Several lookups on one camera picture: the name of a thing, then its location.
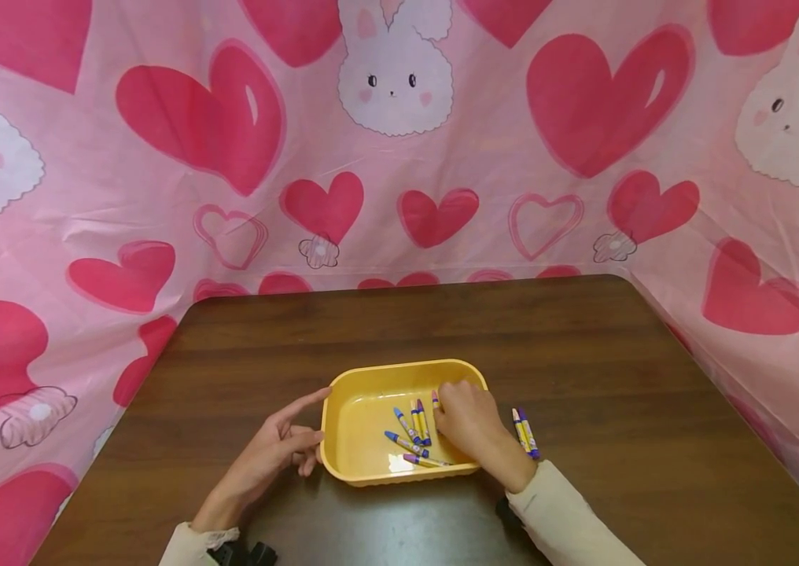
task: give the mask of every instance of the sleeve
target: sleeve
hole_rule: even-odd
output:
[[[522,493],[507,494],[507,498],[532,541],[554,566],[644,565],[547,460],[538,465]]]
[[[218,549],[224,542],[239,538],[239,529],[195,532],[188,523],[180,523],[160,559],[159,566],[214,566],[209,549]]]

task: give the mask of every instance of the right hand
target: right hand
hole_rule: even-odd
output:
[[[469,381],[443,383],[437,389],[440,409],[434,411],[437,431],[468,454],[512,494],[535,477],[537,464],[503,423],[494,395]]]

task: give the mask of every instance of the pink backdrop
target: pink backdrop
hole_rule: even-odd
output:
[[[620,275],[799,481],[799,0],[382,4],[0,0],[0,565],[209,296]]]

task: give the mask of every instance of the hand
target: hand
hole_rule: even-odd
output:
[[[293,424],[293,418],[329,394],[330,388],[319,389],[270,415],[204,501],[192,522],[192,530],[207,532],[233,528],[244,508],[257,501],[279,473],[290,465],[298,468],[299,476],[309,477],[320,461],[317,447],[324,433],[299,427]]]
[[[497,413],[494,395],[469,381],[443,383],[434,411],[437,431],[468,454],[506,490],[518,494],[535,477],[537,464],[529,457]]]

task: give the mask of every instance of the wrist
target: wrist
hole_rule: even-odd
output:
[[[195,532],[226,531],[238,526],[243,511],[240,498],[213,490],[204,500],[191,528]]]

